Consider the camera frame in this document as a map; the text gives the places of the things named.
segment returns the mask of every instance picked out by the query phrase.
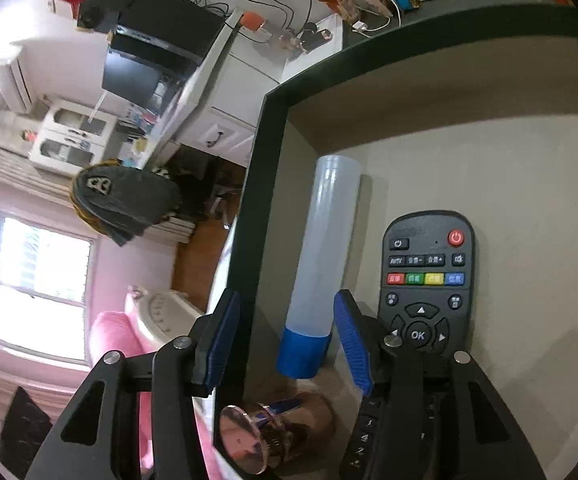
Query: pink chair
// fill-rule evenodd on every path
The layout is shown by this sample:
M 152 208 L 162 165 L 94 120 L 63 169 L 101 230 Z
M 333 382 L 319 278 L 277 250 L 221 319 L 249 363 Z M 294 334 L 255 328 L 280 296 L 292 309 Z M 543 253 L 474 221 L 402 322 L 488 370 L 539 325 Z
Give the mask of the pink chair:
M 124 312 L 102 312 L 98 315 L 91 327 L 89 335 L 89 351 L 93 362 L 97 363 L 109 350 L 119 350 L 126 357 L 134 357 L 148 353 L 140 344 L 129 317 Z M 215 456 L 215 450 L 211 444 L 211 435 L 204 421 L 195 414 L 195 422 L 198 427 L 198 436 L 202 447 L 202 456 L 210 480 L 223 480 L 220 467 Z M 153 466 L 153 453 L 151 447 L 151 394 L 140 394 L 139 414 L 139 441 L 140 441 L 140 465 L 143 468 Z

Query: red button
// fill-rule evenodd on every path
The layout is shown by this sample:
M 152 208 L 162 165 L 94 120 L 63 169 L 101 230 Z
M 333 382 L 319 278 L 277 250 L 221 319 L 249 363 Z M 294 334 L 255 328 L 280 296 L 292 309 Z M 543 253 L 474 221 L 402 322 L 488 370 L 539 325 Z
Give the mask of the red button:
M 447 237 L 449 245 L 452 247 L 460 247 L 464 243 L 464 233 L 459 229 L 454 229 Z
M 405 282 L 404 272 L 390 272 L 387 274 L 387 285 L 403 285 Z

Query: window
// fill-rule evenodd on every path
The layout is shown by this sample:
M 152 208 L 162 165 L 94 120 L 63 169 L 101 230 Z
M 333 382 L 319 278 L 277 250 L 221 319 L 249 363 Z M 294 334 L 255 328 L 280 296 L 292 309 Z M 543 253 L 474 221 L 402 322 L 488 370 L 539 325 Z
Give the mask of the window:
M 86 360 L 93 241 L 0 214 L 0 344 L 67 362 Z

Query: translucent plastic tube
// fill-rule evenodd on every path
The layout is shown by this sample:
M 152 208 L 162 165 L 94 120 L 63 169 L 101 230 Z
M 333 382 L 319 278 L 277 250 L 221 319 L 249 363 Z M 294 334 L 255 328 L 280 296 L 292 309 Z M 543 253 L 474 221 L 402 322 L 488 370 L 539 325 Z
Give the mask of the translucent plastic tube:
M 341 155 L 318 159 L 307 227 L 282 334 L 277 369 L 295 379 L 318 373 L 331 337 L 354 226 L 360 164 Z

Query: orange lid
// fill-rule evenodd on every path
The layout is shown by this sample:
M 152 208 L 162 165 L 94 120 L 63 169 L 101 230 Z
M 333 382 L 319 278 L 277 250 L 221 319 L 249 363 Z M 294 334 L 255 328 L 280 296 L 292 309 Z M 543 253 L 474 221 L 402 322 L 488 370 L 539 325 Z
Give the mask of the orange lid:
M 240 18 L 240 25 L 248 28 L 249 30 L 256 31 L 258 28 L 262 27 L 264 23 L 264 18 L 251 10 L 245 10 Z

